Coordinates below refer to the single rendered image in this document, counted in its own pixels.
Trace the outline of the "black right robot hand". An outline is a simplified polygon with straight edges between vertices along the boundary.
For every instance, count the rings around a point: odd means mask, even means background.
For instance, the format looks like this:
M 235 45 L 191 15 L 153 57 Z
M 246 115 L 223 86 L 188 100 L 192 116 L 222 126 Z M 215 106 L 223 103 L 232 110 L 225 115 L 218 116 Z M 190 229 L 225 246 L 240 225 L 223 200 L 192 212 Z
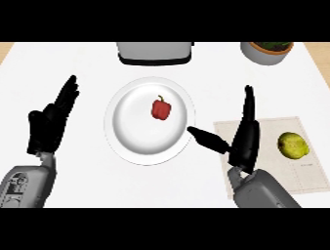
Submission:
M 197 144 L 219 154 L 229 154 L 229 165 L 250 174 L 253 172 L 260 140 L 259 122 L 254 119 L 253 88 L 244 87 L 243 116 L 232 137 L 231 144 L 213 133 L 188 126 Z

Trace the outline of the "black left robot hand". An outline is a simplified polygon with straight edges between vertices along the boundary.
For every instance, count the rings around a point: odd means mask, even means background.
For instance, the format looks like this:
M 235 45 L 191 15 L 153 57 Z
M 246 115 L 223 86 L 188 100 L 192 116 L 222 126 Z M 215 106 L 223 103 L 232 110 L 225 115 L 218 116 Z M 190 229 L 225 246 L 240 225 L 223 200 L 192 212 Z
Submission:
M 42 111 L 29 113 L 30 138 L 27 154 L 52 153 L 60 146 L 66 121 L 79 96 L 76 76 L 72 75 L 61 87 L 55 101 Z

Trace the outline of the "beige placemat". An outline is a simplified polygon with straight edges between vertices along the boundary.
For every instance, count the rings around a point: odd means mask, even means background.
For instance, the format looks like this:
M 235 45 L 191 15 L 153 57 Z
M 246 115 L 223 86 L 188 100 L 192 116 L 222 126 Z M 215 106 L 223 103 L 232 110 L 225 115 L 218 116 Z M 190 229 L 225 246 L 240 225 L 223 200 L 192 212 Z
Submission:
M 260 119 L 254 168 L 265 170 L 290 194 L 330 191 L 330 182 L 297 117 Z

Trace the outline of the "red bell pepper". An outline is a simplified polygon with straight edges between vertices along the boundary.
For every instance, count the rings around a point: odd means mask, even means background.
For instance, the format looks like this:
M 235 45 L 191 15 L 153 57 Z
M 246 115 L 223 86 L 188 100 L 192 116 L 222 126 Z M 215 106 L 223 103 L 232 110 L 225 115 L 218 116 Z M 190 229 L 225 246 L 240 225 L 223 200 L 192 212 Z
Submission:
M 164 98 L 159 97 L 153 102 L 151 115 L 159 120 L 166 120 L 170 112 L 170 104 L 164 102 Z

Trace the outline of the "white round plate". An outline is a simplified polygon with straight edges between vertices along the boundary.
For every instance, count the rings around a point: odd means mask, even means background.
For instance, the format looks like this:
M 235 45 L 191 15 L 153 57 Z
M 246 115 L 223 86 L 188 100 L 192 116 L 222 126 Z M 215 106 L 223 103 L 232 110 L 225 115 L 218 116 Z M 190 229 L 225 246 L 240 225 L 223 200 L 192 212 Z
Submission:
M 159 97 L 170 104 L 166 120 L 151 115 Z M 194 105 L 173 81 L 144 77 L 116 92 L 106 108 L 103 130 L 111 150 L 128 162 L 151 166 L 175 158 L 191 139 L 187 127 L 194 125 Z

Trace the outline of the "grey plant pot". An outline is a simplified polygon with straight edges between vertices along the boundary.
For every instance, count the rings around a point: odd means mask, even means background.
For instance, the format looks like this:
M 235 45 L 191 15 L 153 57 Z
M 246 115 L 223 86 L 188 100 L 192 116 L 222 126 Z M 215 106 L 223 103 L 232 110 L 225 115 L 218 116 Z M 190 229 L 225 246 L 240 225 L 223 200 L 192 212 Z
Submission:
M 254 42 L 241 42 L 240 51 L 254 63 L 260 65 L 275 65 L 284 60 L 293 46 L 294 43 L 290 43 L 285 50 L 271 51 L 262 48 Z

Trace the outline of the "grey and black appliance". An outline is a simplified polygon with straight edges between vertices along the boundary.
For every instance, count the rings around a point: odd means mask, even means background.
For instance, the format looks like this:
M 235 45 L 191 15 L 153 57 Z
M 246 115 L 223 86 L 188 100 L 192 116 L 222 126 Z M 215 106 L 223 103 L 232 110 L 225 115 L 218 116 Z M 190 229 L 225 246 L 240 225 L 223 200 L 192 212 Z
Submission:
M 117 42 L 117 57 L 129 65 L 175 65 L 191 60 L 192 42 Z

